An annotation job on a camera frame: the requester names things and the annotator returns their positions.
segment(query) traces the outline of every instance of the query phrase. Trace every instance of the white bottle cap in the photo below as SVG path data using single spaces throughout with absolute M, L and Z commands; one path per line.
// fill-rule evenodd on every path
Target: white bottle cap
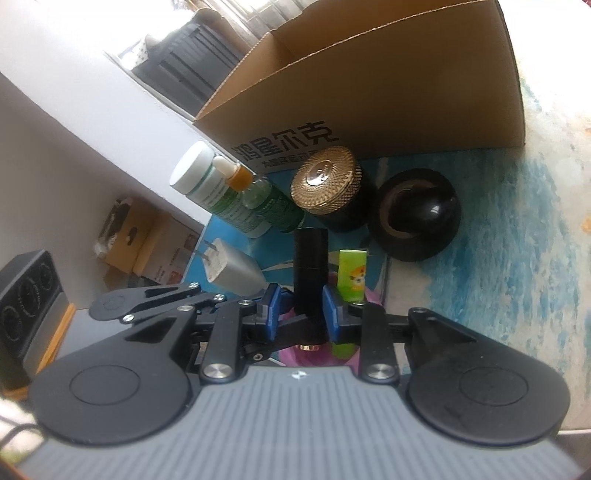
M 204 141 L 193 144 L 181 157 L 170 176 L 170 186 L 183 195 L 193 190 L 212 168 L 215 152 Z
M 232 160 L 221 155 L 214 157 L 213 168 L 223 175 L 225 179 L 231 179 L 238 171 L 239 165 Z

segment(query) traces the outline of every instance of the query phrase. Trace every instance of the metal screw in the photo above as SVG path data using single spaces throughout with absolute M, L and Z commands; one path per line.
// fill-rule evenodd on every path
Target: metal screw
M 367 373 L 376 380 L 387 380 L 396 374 L 396 369 L 388 364 L 373 364 L 368 367 Z
M 203 375 L 220 380 L 232 375 L 232 367 L 226 364 L 210 364 L 203 369 Z

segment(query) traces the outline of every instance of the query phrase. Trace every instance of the black ball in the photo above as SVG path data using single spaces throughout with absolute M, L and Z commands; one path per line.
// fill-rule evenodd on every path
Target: black ball
M 427 168 L 403 171 L 378 190 L 369 231 L 382 249 L 401 261 L 420 261 L 443 250 L 462 217 L 452 184 Z

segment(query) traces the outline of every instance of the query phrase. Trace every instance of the dropper bottle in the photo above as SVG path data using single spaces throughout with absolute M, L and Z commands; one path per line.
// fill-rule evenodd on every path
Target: dropper bottle
M 304 223 L 304 210 L 279 190 L 265 175 L 253 175 L 244 165 L 216 156 L 214 168 L 228 186 L 240 193 L 242 204 L 262 216 L 280 232 L 289 233 Z

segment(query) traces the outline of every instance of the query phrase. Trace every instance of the green label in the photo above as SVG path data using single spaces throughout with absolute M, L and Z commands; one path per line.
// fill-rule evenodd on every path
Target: green label
M 227 210 L 232 206 L 233 203 L 236 202 L 237 196 L 238 194 L 234 192 L 234 190 L 227 189 L 226 193 L 222 195 L 222 198 L 220 198 L 214 205 L 210 207 L 210 211 L 214 215 L 220 215 L 220 213 L 223 213 L 224 210 Z
M 304 218 L 304 210 L 275 186 L 271 189 L 267 199 L 253 211 L 284 233 L 292 232 L 298 228 Z

